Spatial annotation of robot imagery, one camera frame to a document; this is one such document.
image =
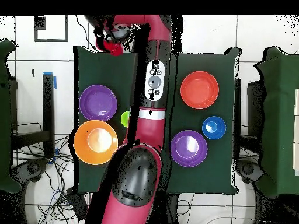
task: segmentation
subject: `red plate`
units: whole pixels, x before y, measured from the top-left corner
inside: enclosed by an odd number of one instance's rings
[[[205,71],[195,71],[185,77],[180,95],[183,101],[193,109],[210,107],[219,94],[219,85],[215,77]]]

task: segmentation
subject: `green bowl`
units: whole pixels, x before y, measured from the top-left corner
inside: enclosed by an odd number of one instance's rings
[[[123,126],[128,128],[128,119],[130,118],[130,111],[125,111],[121,117],[120,117],[120,122]]]

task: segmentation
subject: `purple plate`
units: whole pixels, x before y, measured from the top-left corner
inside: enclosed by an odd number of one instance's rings
[[[183,167],[195,167],[207,156],[207,142],[196,131],[181,131],[171,141],[172,159]]]
[[[115,115],[117,100],[108,87],[92,85],[81,94],[79,107],[83,116],[88,120],[106,122]]]

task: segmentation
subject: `orange plate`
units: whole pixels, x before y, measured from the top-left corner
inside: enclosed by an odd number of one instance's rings
[[[115,130],[106,122],[91,120],[83,123],[74,136],[75,153],[90,165],[108,162],[118,147]]]
[[[219,86],[215,77],[205,71],[195,71],[185,77],[180,95],[183,101],[193,109],[205,109],[217,99]]]

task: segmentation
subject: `table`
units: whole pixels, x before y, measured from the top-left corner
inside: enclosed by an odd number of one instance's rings
[[[129,99],[136,55],[124,53],[122,56],[114,57],[110,54],[90,52],[80,46],[77,47],[77,53],[75,64],[78,63],[79,96],[88,86],[94,84],[107,86],[114,92],[118,108],[115,116],[107,123],[116,130],[119,143],[122,143],[126,128],[122,126],[120,116],[130,107]],[[161,154],[164,166],[171,167],[168,193],[235,194],[237,192],[231,182],[231,164],[234,69],[238,56],[238,48],[229,49],[225,54],[179,54],[178,58],[171,56],[165,149]],[[193,71],[211,73],[220,87],[217,101],[205,110],[191,109],[180,98],[180,84]],[[176,164],[169,155],[170,140],[182,130],[195,130],[202,134],[203,121],[213,115],[223,118],[226,122],[226,134],[219,140],[207,139],[208,155],[200,166],[184,168]],[[78,124],[81,125],[85,121],[87,119],[79,112]],[[107,164],[91,166],[79,160],[78,191],[97,191],[106,166]]]

